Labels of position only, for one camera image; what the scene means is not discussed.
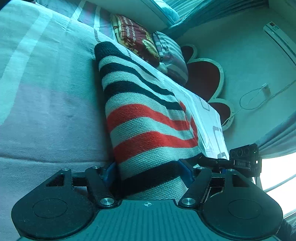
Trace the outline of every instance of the pillow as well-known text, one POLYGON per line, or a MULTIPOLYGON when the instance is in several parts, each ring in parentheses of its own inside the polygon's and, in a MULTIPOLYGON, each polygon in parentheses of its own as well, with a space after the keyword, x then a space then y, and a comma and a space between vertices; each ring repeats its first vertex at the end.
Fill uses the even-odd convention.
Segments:
POLYGON ((165 34, 156 31, 153 40, 158 51, 160 61, 164 63, 167 73, 173 81, 185 86, 188 81, 188 69, 179 45, 165 34))
POLYGON ((163 0, 154 0, 154 2, 162 9, 163 13, 172 20, 176 22, 180 19, 179 14, 167 5, 163 0))
POLYGON ((122 15, 112 16, 112 25, 120 44, 154 67, 159 66, 159 55, 147 30, 122 15))

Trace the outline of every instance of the metal screw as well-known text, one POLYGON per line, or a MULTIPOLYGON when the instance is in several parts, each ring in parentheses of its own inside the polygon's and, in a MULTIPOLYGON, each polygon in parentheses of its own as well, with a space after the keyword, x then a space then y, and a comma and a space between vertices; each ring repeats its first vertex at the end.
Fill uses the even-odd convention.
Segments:
POLYGON ((114 199, 110 197, 105 197, 100 200, 100 203, 105 206, 110 206, 114 203, 114 199))
POLYGON ((187 197, 187 198, 183 198, 181 203, 183 203, 186 206, 191 206, 195 203, 195 200, 193 198, 187 197))

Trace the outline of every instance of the bedsheet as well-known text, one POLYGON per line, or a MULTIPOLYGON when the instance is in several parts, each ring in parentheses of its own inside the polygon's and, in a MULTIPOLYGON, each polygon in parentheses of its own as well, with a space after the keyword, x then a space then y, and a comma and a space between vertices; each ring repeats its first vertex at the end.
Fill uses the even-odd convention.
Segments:
POLYGON ((218 113, 96 29, 22 0, 0 11, 0 240, 19 237, 13 205, 43 180, 112 158, 94 47, 114 43, 192 111, 207 156, 228 158, 218 113))
POLYGON ((116 40, 110 12, 86 0, 36 0, 48 9, 84 23, 116 40))

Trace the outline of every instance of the red stripe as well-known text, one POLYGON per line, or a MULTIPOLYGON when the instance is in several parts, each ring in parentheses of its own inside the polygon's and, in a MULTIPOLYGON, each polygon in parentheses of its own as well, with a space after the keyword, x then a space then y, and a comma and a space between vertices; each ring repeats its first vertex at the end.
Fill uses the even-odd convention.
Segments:
POLYGON ((193 117, 191 117, 190 125, 191 125, 191 128, 193 130, 193 135, 194 135, 194 137, 196 138, 196 141, 197 141, 198 140, 197 127, 195 125, 193 117))
POLYGON ((150 131, 120 143, 114 148, 114 156, 117 163, 121 163, 137 154, 157 147, 192 148, 195 146, 197 146, 195 138, 181 140, 174 136, 150 131))
POLYGON ((109 114, 107 117, 108 130, 111 132, 118 125, 139 117, 149 117, 177 131, 186 131, 190 128, 189 122, 185 120, 171 120, 169 117, 150 109, 146 105, 128 104, 117 108, 109 114))
POLYGON ((180 101, 180 106, 182 107, 184 113, 186 112, 186 106, 180 101))

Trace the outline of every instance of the white wall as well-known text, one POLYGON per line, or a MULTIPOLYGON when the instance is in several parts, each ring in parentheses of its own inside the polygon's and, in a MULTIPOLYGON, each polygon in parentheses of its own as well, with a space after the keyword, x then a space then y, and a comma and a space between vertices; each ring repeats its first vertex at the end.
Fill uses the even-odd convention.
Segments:
POLYGON ((284 0, 268 0, 269 7, 279 13, 283 18, 285 18, 291 25, 296 28, 296 9, 287 4, 284 0))
MULTIPOLYGON (((273 94, 296 79, 295 65, 263 32, 263 26, 269 21, 274 21, 296 41, 295 28, 267 7, 203 24, 177 40, 179 44, 195 44, 199 57, 211 58, 221 64, 225 85, 220 97, 231 101, 236 110, 241 96, 248 91, 268 83, 273 94)), ((260 93, 249 107, 255 107, 264 98, 260 93)), ((228 150, 255 142, 295 110, 296 83, 258 110, 241 110, 224 132, 228 150)))

